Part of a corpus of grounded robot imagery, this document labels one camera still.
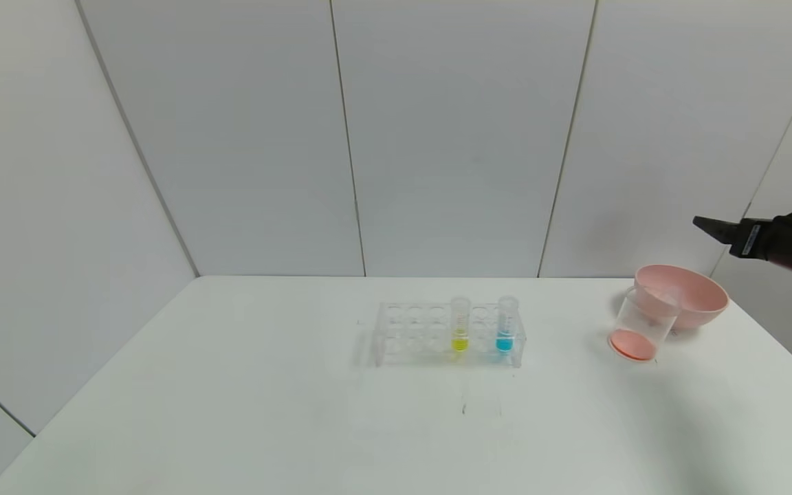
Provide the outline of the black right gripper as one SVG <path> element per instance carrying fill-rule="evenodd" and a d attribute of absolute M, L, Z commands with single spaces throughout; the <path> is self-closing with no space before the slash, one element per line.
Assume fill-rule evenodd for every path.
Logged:
<path fill-rule="evenodd" d="M 792 272 L 792 213 L 740 223 L 695 216 L 692 225 L 720 244 L 730 245 L 730 256 L 765 261 Z"/>

